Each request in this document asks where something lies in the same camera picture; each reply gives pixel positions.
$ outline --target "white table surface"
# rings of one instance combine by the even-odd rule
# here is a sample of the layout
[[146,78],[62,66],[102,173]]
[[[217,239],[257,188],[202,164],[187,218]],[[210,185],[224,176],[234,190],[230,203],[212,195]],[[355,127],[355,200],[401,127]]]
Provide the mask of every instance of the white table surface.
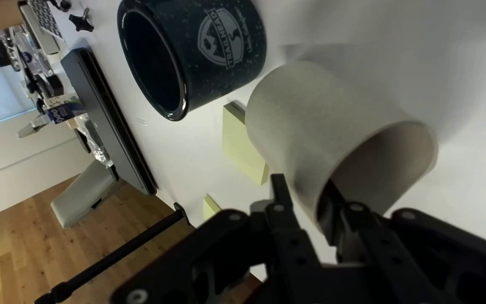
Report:
[[[268,36],[268,60],[247,87],[166,122],[138,90],[117,39],[119,0],[73,2],[90,9],[92,34],[73,33],[55,12],[67,48],[90,46],[114,98],[158,183],[165,203],[178,201],[202,222],[208,193],[222,208],[247,212],[268,186],[246,179],[220,152],[220,110],[247,102],[256,82],[278,65],[310,60],[360,88],[389,97],[435,129],[435,169],[392,208],[411,206],[486,237],[486,11],[451,0],[254,0]],[[318,257],[330,261],[316,230]]]

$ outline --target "white cylindrical cup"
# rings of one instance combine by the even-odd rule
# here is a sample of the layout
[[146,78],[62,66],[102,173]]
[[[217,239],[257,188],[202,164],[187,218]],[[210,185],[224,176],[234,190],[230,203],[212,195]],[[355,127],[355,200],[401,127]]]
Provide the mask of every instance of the white cylindrical cup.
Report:
[[345,200],[384,213],[436,158],[424,124],[311,63],[289,63],[264,76],[244,124],[313,222],[327,181]]

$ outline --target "yellow sticky note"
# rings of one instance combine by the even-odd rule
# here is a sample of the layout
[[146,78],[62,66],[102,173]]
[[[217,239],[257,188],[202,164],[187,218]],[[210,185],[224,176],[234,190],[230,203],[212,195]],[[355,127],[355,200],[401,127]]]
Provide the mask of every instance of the yellow sticky note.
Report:
[[268,178],[268,166],[247,139],[244,129],[244,110],[227,103],[222,112],[222,151],[224,156],[251,181],[262,185]]
[[205,195],[203,201],[202,201],[202,217],[203,222],[207,222],[208,218],[212,218],[217,212],[220,212],[220,206],[208,196]]

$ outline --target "screw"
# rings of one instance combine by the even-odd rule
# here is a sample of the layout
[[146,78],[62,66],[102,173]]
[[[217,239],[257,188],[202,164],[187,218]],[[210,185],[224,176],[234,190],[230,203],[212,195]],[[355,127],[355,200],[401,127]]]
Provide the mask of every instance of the screw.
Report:
[[148,294],[143,289],[134,289],[126,296],[126,304],[144,304]]
[[355,212],[355,213],[360,213],[364,210],[364,206],[362,205],[349,205],[349,210]]
[[239,213],[232,213],[232,215],[229,215],[227,218],[229,218],[229,222],[239,222],[239,220],[241,220],[241,215],[239,215]]
[[413,222],[413,220],[416,218],[416,215],[411,213],[411,212],[401,212],[399,217],[401,217],[403,220],[409,220],[409,222]]
[[274,210],[276,213],[283,213],[283,206],[281,206],[281,205],[274,205],[273,210]]

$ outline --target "wooden floor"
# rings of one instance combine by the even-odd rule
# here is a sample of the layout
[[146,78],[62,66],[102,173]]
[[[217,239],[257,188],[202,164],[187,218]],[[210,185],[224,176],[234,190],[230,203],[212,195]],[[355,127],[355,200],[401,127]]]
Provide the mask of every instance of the wooden floor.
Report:
[[[170,213],[154,198],[129,186],[112,196],[72,228],[60,228],[48,203],[68,185],[62,183],[0,213],[0,303],[30,304],[40,294],[90,266],[146,227]],[[109,294],[131,274],[192,234],[180,222],[124,261],[85,284],[67,303],[107,303]],[[249,279],[225,303],[242,303],[256,281]]]

